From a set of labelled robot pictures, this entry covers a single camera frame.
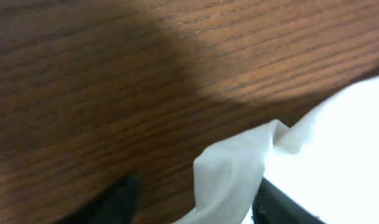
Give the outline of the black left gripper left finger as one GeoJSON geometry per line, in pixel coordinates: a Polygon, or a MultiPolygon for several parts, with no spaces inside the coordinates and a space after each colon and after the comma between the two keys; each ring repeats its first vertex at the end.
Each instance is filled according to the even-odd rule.
{"type": "Polygon", "coordinates": [[[130,224],[136,212],[139,181],[127,175],[57,224],[130,224]]]}

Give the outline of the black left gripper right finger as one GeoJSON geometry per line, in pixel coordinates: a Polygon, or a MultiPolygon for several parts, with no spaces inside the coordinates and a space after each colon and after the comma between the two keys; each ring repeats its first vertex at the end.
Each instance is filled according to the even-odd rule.
{"type": "Polygon", "coordinates": [[[324,224],[262,178],[252,204],[254,224],[324,224]]]}

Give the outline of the white printed t-shirt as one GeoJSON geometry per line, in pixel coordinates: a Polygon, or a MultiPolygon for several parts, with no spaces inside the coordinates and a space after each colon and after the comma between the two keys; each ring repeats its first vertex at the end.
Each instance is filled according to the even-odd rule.
{"type": "Polygon", "coordinates": [[[275,119],[194,160],[195,207],[181,223],[248,223],[262,178],[324,223],[379,223],[379,76],[295,125],[275,119]]]}

